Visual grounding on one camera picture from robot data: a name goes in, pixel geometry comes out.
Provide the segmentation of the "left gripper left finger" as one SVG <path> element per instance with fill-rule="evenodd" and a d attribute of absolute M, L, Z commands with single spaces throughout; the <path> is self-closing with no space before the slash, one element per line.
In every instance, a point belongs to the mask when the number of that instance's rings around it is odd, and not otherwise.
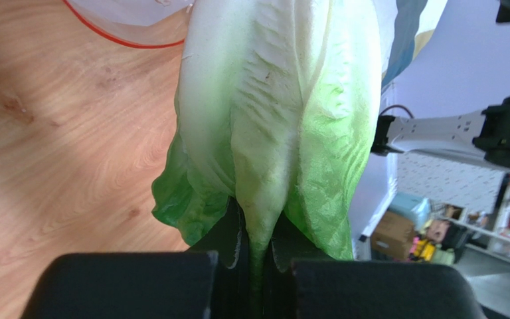
<path fill-rule="evenodd" d="M 248 239 L 230 199 L 195 245 L 176 253 L 71 253 L 39 278 L 23 318 L 247 318 Z"/>

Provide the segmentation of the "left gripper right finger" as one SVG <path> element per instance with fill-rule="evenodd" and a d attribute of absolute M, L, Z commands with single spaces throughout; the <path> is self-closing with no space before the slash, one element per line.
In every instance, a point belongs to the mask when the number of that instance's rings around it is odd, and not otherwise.
<path fill-rule="evenodd" d="M 281 215 L 266 257 L 267 318 L 485 318 L 444 265 L 336 261 Z"/>

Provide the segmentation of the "green lettuce cabbage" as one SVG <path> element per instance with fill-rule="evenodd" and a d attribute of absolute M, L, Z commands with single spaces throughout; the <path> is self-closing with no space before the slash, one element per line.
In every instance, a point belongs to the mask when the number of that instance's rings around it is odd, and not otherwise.
<path fill-rule="evenodd" d="M 154 217 L 194 245 L 235 198 L 256 289 L 281 214 L 329 256 L 352 259 L 347 213 L 382 65 L 374 1 L 197 1 Z"/>

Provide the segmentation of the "clear zip top bag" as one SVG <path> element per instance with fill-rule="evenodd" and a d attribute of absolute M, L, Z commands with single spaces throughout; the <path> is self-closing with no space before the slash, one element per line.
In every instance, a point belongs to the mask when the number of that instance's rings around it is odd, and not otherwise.
<path fill-rule="evenodd" d="M 90 30 L 135 49 L 164 49 L 184 42 L 194 1 L 66 0 Z"/>

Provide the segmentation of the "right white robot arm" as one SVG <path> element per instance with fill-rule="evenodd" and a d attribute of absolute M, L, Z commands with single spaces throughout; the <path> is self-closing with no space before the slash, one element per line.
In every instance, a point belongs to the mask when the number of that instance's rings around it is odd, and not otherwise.
<path fill-rule="evenodd" d="M 510 1 L 450 1 L 394 82 L 413 116 L 382 115 L 372 152 L 415 152 L 510 171 Z"/>

